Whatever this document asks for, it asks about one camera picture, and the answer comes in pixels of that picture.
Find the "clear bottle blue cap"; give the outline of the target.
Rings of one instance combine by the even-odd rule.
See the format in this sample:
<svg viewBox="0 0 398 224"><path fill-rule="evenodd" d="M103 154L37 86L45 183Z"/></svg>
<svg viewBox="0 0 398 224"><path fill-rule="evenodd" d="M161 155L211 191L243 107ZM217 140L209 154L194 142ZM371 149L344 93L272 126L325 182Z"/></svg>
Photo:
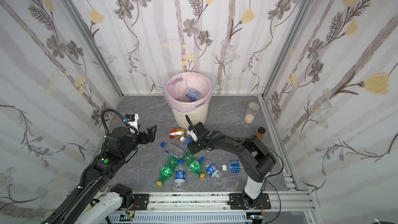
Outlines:
<svg viewBox="0 0 398 224"><path fill-rule="evenodd" d="M182 159L185 155L184 151L174 144L162 142L160 146L165 150L166 153L176 157L177 159Z"/></svg>

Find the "pepsi label clear bottle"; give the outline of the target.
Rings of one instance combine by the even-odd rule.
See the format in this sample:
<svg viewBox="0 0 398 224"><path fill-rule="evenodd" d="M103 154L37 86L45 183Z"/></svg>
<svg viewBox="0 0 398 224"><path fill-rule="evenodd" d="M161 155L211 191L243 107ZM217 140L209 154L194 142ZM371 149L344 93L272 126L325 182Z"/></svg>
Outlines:
<svg viewBox="0 0 398 224"><path fill-rule="evenodd" d="M212 160L201 157L200 164L204 167L206 174L212 179L222 179L223 172L213 163Z"/></svg>

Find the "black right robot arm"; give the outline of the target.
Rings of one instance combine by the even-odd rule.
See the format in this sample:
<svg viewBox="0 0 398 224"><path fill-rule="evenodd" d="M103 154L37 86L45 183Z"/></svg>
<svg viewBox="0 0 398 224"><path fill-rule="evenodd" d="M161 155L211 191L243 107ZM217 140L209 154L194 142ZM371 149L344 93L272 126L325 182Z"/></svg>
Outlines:
<svg viewBox="0 0 398 224"><path fill-rule="evenodd" d="M254 209L261 201L263 187L277 159L273 150L264 145L256 135L236 138L219 131L209 131L199 122L189 123L188 131L194 141L188 144L188 150L196 154L202 150L224 150L236 155L248 175L246 185L236 199L231 199L231 208Z"/></svg>

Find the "clear bottle blue label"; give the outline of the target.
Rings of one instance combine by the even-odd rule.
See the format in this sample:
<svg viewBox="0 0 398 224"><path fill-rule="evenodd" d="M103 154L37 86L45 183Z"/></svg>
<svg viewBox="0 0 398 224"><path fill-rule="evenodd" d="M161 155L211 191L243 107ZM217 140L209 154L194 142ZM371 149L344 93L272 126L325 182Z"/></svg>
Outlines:
<svg viewBox="0 0 398 224"><path fill-rule="evenodd" d="M184 137L184 136L182 136L182 137L180 138L180 141L181 141L181 142L184 144L184 146L187 148L188 145L189 145L190 143L194 142L194 139L193 139L192 137Z"/></svg>
<svg viewBox="0 0 398 224"><path fill-rule="evenodd" d="M203 97L204 97L204 95L201 92L199 92L199 91L197 91L197 90L195 90L193 88L189 88L183 94L181 100L183 102L190 103L190 102L197 102L197 101L201 100Z"/></svg>

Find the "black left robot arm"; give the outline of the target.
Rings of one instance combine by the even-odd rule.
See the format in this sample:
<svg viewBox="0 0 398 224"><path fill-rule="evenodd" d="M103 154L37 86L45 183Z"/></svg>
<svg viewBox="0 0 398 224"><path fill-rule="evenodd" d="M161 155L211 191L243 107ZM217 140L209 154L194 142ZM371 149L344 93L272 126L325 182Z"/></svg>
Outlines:
<svg viewBox="0 0 398 224"><path fill-rule="evenodd" d="M124 123L123 127L109 132L105 121L105 114L115 113ZM63 203L49 216L44 224L73 224L89 205L94 196L104 187L124 164L128 163L131 152L138 150L139 144L148 144L155 141L157 126L147 131L139 131L139 126L130 125L132 115L125 118L113 109L105 109L100 115L105 129L105 142L99 155L81 174L80 181Z"/></svg>

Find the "green soda bottle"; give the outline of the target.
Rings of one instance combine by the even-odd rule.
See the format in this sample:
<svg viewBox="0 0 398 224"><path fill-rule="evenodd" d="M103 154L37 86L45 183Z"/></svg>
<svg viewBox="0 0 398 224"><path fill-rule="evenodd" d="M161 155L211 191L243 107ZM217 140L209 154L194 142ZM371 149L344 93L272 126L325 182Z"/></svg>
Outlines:
<svg viewBox="0 0 398 224"><path fill-rule="evenodd" d="M187 164L189 170L192 173L198 175L200 177L200 179L205 178L205 174L204 174L201 164L198 162L197 159L195 159L195 157L193 156L192 153L188 152L188 153L184 154L183 160Z"/></svg>
<svg viewBox="0 0 398 224"><path fill-rule="evenodd" d="M160 172L160 176L157 181L157 186L162 187L164 185L164 182L171 178L172 174L174 173L178 165L178 161L179 159L174 156L170 156L168 158L167 162L165 163Z"/></svg>

